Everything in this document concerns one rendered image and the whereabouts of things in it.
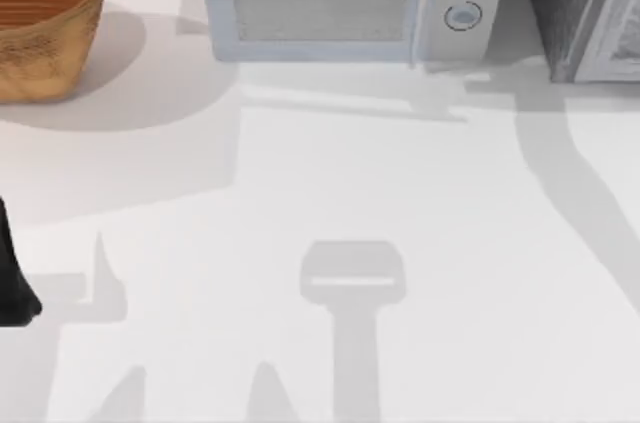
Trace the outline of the round microwave knob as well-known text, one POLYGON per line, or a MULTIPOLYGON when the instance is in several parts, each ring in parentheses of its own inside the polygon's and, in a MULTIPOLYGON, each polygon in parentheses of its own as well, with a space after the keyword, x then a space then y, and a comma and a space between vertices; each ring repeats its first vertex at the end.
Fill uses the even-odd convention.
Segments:
POLYGON ((482 20, 482 8, 471 1, 449 7, 444 15, 444 22, 449 29, 465 32, 475 28, 482 20))

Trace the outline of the brown woven basket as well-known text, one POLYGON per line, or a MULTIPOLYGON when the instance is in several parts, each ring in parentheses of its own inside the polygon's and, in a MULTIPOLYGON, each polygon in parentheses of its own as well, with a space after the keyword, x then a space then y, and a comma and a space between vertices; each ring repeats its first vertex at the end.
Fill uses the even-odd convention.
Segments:
POLYGON ((0 103, 69 95, 78 84, 104 0, 0 0, 0 103))

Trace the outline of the pale microwave oven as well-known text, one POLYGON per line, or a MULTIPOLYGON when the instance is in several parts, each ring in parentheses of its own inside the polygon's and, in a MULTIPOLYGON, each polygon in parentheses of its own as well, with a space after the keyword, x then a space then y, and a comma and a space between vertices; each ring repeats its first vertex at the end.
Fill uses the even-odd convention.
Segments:
POLYGON ((484 56, 495 21, 499 0, 427 0, 421 38, 423 62, 475 62, 484 56), (465 32, 452 31, 444 22, 446 10, 452 5, 471 1, 483 11, 481 22, 465 32))

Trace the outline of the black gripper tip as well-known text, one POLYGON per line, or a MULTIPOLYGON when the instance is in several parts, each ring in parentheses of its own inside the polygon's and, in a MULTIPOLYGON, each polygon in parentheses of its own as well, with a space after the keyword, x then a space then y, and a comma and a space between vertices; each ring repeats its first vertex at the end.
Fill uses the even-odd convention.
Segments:
POLYGON ((16 257, 4 200, 0 197, 0 327, 24 327, 42 313, 42 303, 16 257))

